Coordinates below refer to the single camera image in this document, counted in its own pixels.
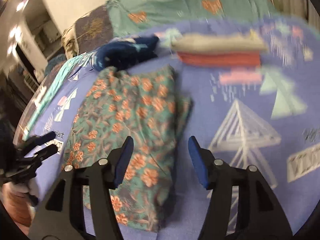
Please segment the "gloved left hand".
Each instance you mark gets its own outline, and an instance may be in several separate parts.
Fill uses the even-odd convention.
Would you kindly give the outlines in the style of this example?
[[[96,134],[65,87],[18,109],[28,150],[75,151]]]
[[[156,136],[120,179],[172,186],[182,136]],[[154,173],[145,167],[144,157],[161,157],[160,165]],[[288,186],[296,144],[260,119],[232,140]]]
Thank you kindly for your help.
[[[39,198],[39,186],[35,178],[23,184],[6,183],[2,187],[3,205],[16,225],[27,235],[35,216],[26,193]]]

